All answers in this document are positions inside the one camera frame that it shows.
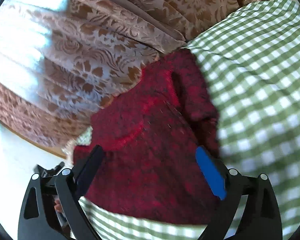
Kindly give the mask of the person's left hand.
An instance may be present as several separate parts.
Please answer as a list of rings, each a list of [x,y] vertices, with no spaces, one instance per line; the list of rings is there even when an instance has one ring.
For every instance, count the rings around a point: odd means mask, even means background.
[[[59,198],[54,200],[54,208],[58,213],[63,213],[62,205]]]

